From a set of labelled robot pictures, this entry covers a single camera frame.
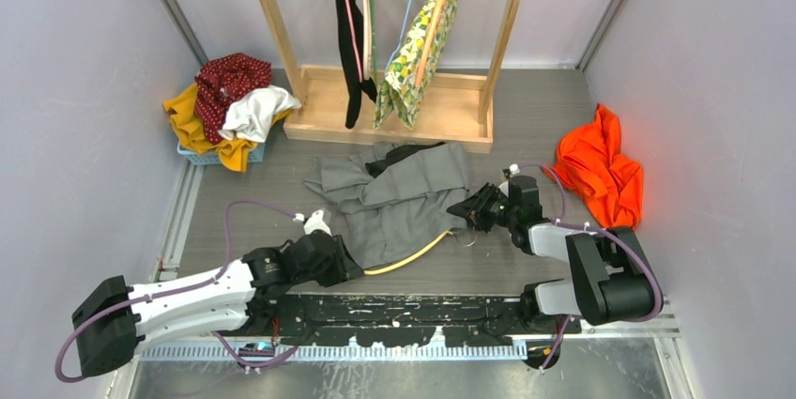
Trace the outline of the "yellow hanger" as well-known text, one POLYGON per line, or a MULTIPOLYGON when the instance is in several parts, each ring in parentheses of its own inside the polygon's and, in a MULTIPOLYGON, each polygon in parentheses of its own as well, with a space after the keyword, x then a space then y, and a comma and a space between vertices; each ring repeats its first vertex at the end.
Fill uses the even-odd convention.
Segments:
POLYGON ((416 251, 412 255, 409 255, 408 257, 406 257, 406 258, 404 258, 404 259, 402 259, 400 261, 397 261, 395 263, 392 263, 392 264, 389 264, 389 265, 386 265, 386 266, 383 266, 383 267, 379 267, 379 268, 375 268, 375 269, 365 269, 363 271, 363 273, 364 273, 365 276, 377 276, 377 275, 383 275, 383 274, 395 271, 397 269, 400 269, 400 268, 402 268, 402 267, 404 267, 404 266, 406 266, 406 265, 408 265, 410 263, 413 263, 417 259, 421 258, 426 253, 428 253, 432 249, 434 249, 435 246, 440 241, 442 241, 445 237, 452 236, 452 235, 453 235, 453 231, 451 229, 446 230, 445 232, 442 232, 435 239, 433 239, 431 242, 429 242, 427 245, 425 245, 423 248, 419 249, 418 251, 416 251))

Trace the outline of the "grey garment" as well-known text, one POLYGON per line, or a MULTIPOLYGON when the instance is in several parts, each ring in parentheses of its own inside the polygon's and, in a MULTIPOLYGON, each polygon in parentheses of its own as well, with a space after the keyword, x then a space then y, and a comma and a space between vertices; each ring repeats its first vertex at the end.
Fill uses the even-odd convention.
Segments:
POLYGON ((319 157, 304 184, 348 225, 347 249, 364 269, 401 261, 439 236, 466 229, 449 207, 465 200, 470 185, 467 152, 459 143, 415 145, 397 161, 396 143, 377 143, 360 154, 319 157))

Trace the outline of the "lemon print skirt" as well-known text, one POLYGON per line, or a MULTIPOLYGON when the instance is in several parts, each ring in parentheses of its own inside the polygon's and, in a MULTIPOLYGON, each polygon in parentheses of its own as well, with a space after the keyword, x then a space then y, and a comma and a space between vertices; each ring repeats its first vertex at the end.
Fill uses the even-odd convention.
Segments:
POLYGON ((430 22, 436 0, 425 0, 408 30, 400 53, 385 69, 375 101, 374 127, 383 126, 388 116, 397 118, 410 130, 418 120, 422 102, 437 66, 443 55, 456 17, 457 0, 447 0, 433 40, 430 56, 420 87, 414 85, 421 57, 426 28, 430 22))

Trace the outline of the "black skirt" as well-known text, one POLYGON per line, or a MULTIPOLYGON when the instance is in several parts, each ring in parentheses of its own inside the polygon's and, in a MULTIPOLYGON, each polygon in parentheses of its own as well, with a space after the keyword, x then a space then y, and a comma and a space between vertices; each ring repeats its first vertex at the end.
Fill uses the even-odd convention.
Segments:
POLYGON ((375 102, 377 92, 372 78, 360 78, 363 68, 363 15, 356 0, 335 0, 337 38, 348 94, 344 126, 353 129, 360 116, 362 93, 375 102))

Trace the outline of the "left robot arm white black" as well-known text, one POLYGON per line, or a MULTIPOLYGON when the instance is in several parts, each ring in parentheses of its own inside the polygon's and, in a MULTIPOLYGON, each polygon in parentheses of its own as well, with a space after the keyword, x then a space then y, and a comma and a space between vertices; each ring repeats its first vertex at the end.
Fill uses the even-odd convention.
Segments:
POLYGON ((363 276, 340 236, 315 230, 277 247, 185 278, 98 284, 71 315, 67 344, 77 348, 79 378, 102 376, 152 346, 212 331, 260 336, 274 321, 270 303, 307 282, 333 286, 363 276))

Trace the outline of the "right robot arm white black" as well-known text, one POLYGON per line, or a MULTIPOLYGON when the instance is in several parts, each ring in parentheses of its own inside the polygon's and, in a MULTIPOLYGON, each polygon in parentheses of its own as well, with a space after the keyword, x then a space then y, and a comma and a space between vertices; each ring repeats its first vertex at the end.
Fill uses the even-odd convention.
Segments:
POLYGON ((634 230, 545 218, 532 176, 510 177, 500 185, 487 183, 448 211, 479 232, 504 228, 523 253, 568 266, 567 279, 525 286, 521 320, 532 333, 547 332, 558 316, 580 317, 598 326, 649 320, 663 309, 663 292, 634 230))

